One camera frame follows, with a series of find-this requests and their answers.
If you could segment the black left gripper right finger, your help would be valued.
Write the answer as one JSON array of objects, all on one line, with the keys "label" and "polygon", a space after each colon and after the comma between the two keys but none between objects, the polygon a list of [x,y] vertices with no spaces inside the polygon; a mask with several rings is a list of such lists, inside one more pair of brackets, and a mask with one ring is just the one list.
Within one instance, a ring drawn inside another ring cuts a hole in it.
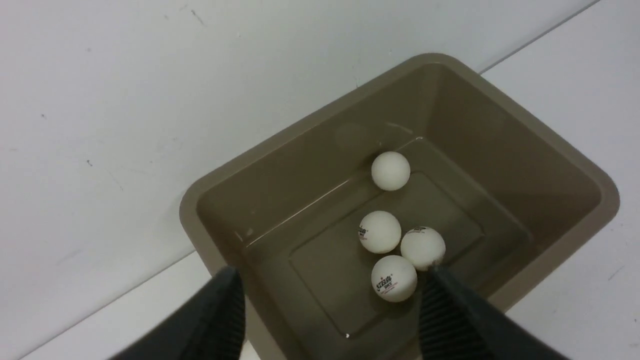
[{"label": "black left gripper right finger", "polygon": [[429,270],[419,311],[423,360],[566,360],[441,265]]}]

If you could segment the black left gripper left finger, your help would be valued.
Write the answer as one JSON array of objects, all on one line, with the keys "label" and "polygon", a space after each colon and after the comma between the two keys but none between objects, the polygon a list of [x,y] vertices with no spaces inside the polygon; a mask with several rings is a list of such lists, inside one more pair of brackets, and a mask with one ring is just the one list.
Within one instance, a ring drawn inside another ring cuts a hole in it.
[{"label": "black left gripper left finger", "polygon": [[194,296],[114,360],[238,360],[246,301],[238,269],[220,269]]}]

